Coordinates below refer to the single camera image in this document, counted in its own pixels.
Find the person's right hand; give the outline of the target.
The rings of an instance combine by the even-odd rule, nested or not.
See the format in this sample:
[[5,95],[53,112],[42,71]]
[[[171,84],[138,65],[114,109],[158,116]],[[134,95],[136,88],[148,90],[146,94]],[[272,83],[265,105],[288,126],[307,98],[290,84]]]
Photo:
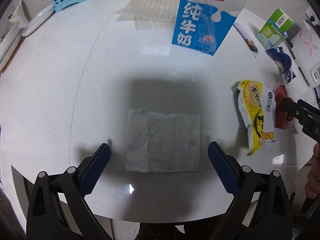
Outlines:
[[320,165],[319,165],[319,143],[313,148],[311,157],[311,170],[308,172],[308,181],[305,185],[305,194],[314,199],[320,193]]

